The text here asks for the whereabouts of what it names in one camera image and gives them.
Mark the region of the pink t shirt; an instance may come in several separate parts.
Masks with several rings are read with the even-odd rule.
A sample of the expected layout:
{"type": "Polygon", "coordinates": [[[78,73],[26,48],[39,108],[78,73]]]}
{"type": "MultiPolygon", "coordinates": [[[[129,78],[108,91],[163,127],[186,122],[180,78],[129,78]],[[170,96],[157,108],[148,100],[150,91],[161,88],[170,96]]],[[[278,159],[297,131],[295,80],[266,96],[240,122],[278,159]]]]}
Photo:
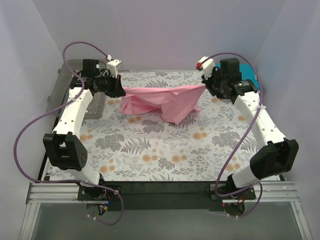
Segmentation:
{"type": "Polygon", "coordinates": [[[126,87],[119,112],[125,115],[142,115],[161,110],[161,118],[179,124],[193,110],[199,111],[198,101],[206,90],[204,85],[186,85],[173,88],[126,87]]]}

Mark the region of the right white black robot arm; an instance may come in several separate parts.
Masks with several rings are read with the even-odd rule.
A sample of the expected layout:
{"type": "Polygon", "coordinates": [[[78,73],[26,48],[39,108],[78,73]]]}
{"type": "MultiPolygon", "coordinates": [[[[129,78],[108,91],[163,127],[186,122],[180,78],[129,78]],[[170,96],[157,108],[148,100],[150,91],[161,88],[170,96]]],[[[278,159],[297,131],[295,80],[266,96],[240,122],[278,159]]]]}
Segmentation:
{"type": "Polygon", "coordinates": [[[204,56],[196,68],[203,72],[201,82],[212,96],[230,99],[241,112],[249,125],[246,132],[253,134],[258,147],[247,167],[229,175],[224,185],[214,186],[215,196],[237,199],[260,180],[289,172],[299,145],[277,128],[262,103],[262,87],[243,79],[239,60],[226,58],[217,66],[212,58],[204,56]]]}

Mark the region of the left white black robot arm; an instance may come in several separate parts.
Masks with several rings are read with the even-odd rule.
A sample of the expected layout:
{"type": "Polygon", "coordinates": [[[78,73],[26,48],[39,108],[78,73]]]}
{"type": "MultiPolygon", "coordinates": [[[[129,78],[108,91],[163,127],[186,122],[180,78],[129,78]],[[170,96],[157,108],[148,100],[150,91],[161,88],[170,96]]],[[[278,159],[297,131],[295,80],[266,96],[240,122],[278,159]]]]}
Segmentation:
{"type": "Polygon", "coordinates": [[[58,124],[52,133],[46,133],[43,144],[50,164],[71,174],[82,186],[83,194],[94,200],[107,195],[104,179],[88,161],[88,151],[80,140],[80,130],[87,108],[94,94],[103,93],[111,98],[126,95],[118,67],[121,60],[109,58],[105,68],[94,59],[84,59],[82,70],[72,75],[68,89],[68,101],[58,124]]]}

